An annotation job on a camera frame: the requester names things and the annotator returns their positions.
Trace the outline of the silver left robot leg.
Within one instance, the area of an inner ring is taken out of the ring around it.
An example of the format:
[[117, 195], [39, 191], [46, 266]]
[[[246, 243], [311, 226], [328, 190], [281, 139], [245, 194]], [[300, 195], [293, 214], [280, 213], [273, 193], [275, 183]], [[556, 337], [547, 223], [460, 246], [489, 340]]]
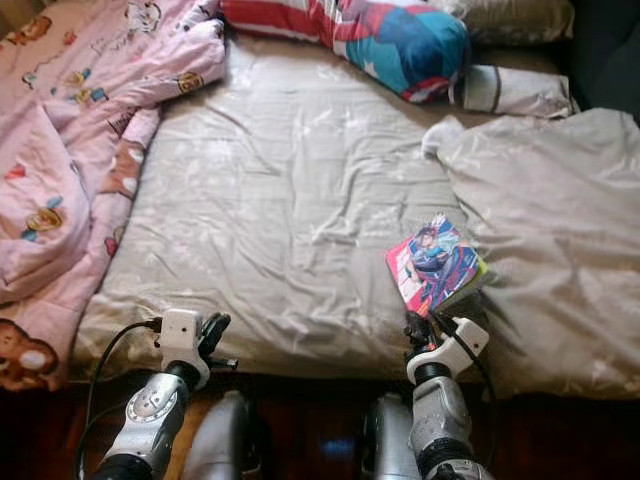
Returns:
[[229, 390], [206, 412], [188, 449], [180, 480], [259, 480], [251, 454], [251, 403]]

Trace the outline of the light grey pillow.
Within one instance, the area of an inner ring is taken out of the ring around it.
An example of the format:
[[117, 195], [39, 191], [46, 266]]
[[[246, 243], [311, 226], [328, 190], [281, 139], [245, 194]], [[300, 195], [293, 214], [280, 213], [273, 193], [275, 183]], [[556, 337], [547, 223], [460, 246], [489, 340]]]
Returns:
[[477, 44], [531, 46], [572, 36], [575, 6], [570, 0], [431, 0], [462, 20]]

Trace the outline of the silver robot leg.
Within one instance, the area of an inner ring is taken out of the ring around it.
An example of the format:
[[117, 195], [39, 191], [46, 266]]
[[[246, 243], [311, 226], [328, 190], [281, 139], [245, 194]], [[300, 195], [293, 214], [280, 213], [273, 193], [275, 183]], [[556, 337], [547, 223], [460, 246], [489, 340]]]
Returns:
[[410, 445], [412, 413], [403, 398], [385, 393], [364, 416], [358, 480], [421, 480]]
[[188, 449], [180, 480], [259, 480], [251, 454], [251, 403], [229, 390], [206, 412]]

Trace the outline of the pink cartoon print quilt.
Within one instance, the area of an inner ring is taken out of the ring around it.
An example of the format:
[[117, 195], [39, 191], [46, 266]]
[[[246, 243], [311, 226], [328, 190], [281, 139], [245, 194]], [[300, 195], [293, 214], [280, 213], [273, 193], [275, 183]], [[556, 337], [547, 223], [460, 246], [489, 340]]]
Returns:
[[224, 76], [220, 0], [56, 0], [0, 45], [0, 385], [67, 384], [164, 102]]

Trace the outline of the colourful comic book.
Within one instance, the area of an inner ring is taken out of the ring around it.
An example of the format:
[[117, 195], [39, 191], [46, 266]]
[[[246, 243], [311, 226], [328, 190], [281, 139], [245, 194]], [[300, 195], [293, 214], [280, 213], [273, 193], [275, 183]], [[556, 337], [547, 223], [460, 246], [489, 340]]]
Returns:
[[385, 261], [404, 307], [422, 316], [442, 314], [479, 292], [494, 276], [443, 212], [389, 248]]

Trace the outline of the beige floral duvet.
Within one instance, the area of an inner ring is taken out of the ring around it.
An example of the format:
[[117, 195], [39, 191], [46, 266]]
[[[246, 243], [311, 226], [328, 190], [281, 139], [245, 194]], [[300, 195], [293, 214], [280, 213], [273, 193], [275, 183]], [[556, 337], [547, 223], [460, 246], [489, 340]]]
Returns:
[[439, 212], [476, 248], [422, 138], [503, 116], [412, 105], [319, 47], [242, 36], [228, 59], [224, 81], [166, 106], [70, 378], [124, 325], [178, 307], [232, 316], [218, 351], [244, 372], [406, 379], [385, 253]]

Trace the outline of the small white pillow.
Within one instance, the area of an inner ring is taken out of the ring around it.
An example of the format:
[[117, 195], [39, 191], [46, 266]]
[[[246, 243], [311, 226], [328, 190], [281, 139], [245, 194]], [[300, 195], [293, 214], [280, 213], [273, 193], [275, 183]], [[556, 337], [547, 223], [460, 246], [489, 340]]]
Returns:
[[580, 111], [566, 76], [497, 65], [470, 65], [448, 99], [458, 108], [495, 115], [559, 119]]

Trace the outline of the silver right robot leg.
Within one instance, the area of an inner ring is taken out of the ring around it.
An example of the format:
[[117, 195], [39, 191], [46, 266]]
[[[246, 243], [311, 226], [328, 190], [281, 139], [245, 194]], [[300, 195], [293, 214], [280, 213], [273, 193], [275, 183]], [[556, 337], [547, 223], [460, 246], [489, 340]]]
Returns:
[[358, 480], [421, 480], [410, 445], [412, 413], [403, 398], [385, 393], [364, 416]]

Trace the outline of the dark grey upholstered chair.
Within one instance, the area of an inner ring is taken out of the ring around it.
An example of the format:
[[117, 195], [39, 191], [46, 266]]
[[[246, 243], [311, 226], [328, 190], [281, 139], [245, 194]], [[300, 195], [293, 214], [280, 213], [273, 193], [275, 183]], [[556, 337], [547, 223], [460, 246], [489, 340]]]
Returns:
[[568, 73], [582, 108], [608, 108], [640, 122], [640, 0], [572, 0]]

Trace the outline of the red white blue striped pillow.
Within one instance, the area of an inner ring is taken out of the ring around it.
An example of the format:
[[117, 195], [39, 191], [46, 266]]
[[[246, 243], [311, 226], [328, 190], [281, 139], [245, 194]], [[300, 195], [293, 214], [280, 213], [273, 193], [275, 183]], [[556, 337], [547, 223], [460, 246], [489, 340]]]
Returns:
[[323, 45], [410, 102], [443, 99], [470, 54], [462, 20], [425, 0], [220, 0], [230, 26]]

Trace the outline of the large beige pillow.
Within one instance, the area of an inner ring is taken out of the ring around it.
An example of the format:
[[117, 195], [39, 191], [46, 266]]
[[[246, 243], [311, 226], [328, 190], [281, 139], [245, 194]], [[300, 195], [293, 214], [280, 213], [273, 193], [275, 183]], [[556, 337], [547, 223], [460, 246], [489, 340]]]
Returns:
[[453, 116], [422, 138], [494, 271], [486, 356], [502, 396], [640, 399], [640, 124]]

